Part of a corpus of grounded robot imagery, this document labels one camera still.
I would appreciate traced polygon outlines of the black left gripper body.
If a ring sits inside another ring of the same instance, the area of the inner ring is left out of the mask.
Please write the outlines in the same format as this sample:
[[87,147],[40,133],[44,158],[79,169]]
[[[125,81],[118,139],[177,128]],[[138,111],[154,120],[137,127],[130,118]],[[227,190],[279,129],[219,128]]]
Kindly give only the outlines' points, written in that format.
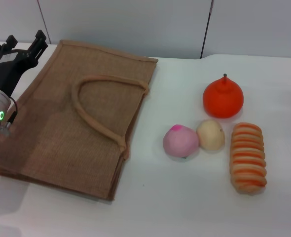
[[11,96],[23,73],[37,66],[37,48],[9,50],[0,45],[0,90]]

